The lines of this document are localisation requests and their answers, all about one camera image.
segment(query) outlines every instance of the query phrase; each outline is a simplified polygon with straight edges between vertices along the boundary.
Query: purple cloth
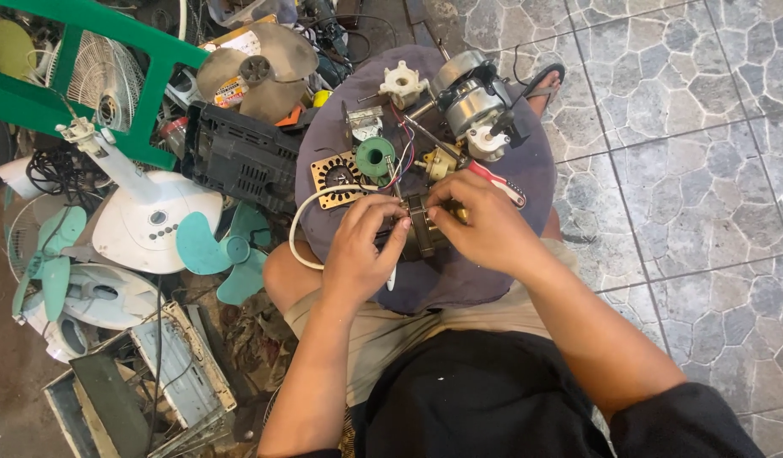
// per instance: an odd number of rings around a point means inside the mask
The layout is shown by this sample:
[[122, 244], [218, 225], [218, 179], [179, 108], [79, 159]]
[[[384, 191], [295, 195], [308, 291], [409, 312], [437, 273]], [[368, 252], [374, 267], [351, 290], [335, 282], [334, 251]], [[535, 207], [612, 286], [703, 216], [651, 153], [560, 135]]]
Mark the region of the purple cloth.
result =
[[[429, 80], [444, 63], [437, 49], [407, 45], [372, 58], [354, 75], [346, 78], [344, 84], [336, 89], [318, 111], [301, 143], [295, 178], [296, 204], [301, 204], [315, 193], [310, 164], [334, 154], [329, 150], [315, 150], [333, 148], [342, 152], [352, 147], [345, 135], [342, 101], [346, 100], [349, 110], [368, 108], [378, 102], [384, 102], [385, 97], [370, 99], [360, 104], [356, 100], [376, 93], [383, 82], [384, 68], [397, 68], [397, 62], [400, 60], [405, 60], [409, 68], [419, 70], [420, 78]], [[511, 99], [517, 98], [520, 91], [521, 87], [508, 85]], [[384, 110], [386, 117], [383, 120], [383, 136], [391, 141], [399, 156], [408, 139], [405, 132], [397, 128], [397, 121], [388, 103]], [[517, 101], [514, 112], [517, 117], [528, 120], [530, 138], [516, 149], [506, 147], [504, 157], [484, 165], [524, 190], [528, 203], [521, 210], [521, 214], [533, 231], [541, 234], [553, 203], [555, 164], [541, 122], [524, 99]], [[447, 128], [439, 127], [442, 120], [436, 110], [420, 119], [421, 124], [437, 137], [448, 139], [445, 132]], [[435, 147], [424, 135], [416, 135], [414, 144], [417, 152], [431, 151]], [[427, 189], [426, 184], [424, 170], [412, 165], [402, 180], [402, 192], [404, 195], [424, 192]], [[324, 210], [314, 202], [305, 209], [305, 214], [300, 219], [313, 252], [322, 261], [329, 253], [332, 237], [347, 208], [348, 205], [343, 205], [333, 210]], [[382, 307], [400, 313], [414, 313], [427, 308], [461, 308], [495, 301], [507, 293], [512, 283], [513, 279], [509, 276], [479, 267], [459, 254], [457, 249], [450, 247], [425, 261], [398, 264], [394, 291], [388, 291], [384, 286], [373, 298]]]

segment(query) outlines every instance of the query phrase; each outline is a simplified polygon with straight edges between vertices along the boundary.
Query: screwdriver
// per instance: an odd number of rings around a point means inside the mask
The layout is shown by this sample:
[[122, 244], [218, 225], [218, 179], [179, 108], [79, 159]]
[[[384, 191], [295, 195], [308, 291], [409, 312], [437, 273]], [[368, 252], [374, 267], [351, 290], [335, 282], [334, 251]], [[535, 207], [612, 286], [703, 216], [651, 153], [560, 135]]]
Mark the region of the screwdriver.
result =
[[456, 159], [457, 170], [468, 169], [471, 172], [477, 174], [478, 176], [488, 180], [488, 182], [493, 184], [493, 186], [498, 187], [499, 189], [504, 191], [507, 194], [507, 196], [510, 198], [510, 200], [513, 202], [513, 204], [516, 205], [516, 208], [518, 209], [524, 208], [524, 205], [528, 202], [528, 200], [524, 196], [524, 192], [513, 182], [510, 182], [508, 179], [502, 178], [501, 176], [495, 174], [494, 172], [489, 171], [488, 167], [481, 165], [473, 158], [458, 155], [451, 148], [449, 148], [444, 142], [442, 142], [442, 140], [435, 137], [434, 134], [426, 130], [425, 127], [420, 126], [416, 120], [411, 119], [410, 117], [408, 117], [408, 115], [403, 115], [403, 121], [406, 124], [410, 124], [413, 128], [419, 130], [423, 135], [425, 135], [428, 138], [428, 140], [434, 142], [439, 149], [447, 152], [448, 155]]

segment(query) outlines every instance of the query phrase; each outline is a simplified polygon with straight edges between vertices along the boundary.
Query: khaki shorts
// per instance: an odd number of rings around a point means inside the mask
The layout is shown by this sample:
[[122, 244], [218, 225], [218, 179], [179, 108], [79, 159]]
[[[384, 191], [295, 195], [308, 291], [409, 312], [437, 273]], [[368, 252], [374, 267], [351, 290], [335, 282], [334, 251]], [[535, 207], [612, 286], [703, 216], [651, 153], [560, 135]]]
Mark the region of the khaki shorts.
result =
[[[578, 259], [569, 248], [557, 240], [541, 241], [578, 275]], [[308, 294], [284, 315], [284, 320], [299, 339], [318, 293], [316, 290]], [[398, 356], [446, 329], [519, 331], [549, 338], [527, 289], [518, 281], [495, 302], [463, 309], [444, 309], [439, 313], [424, 312], [412, 317], [381, 309], [376, 302], [366, 302], [357, 312], [349, 337], [346, 387], [349, 407], [369, 398], [380, 375]]]

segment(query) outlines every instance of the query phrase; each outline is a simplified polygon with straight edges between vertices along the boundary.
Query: black shirt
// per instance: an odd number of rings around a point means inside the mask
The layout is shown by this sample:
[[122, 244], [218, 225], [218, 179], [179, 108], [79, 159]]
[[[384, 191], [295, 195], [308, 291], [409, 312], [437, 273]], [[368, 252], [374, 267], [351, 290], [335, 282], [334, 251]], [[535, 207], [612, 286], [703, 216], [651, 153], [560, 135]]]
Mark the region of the black shirt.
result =
[[[552, 341], [446, 331], [395, 360], [352, 410], [356, 455], [613, 456], [592, 409]], [[722, 397], [698, 383], [615, 413], [610, 436], [619, 457], [763, 457]]]

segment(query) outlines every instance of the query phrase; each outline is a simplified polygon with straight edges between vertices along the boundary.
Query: fan stand pole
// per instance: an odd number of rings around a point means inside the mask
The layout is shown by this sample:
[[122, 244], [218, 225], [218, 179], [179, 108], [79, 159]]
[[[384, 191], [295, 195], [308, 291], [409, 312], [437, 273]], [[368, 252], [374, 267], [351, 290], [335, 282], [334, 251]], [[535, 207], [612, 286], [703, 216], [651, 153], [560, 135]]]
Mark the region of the fan stand pole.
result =
[[72, 120], [69, 127], [55, 127], [66, 141], [77, 143], [78, 149], [92, 158], [109, 178], [132, 196], [139, 204], [153, 204], [160, 199], [160, 188], [140, 171], [114, 144], [112, 131], [103, 129], [101, 134], [85, 117]]

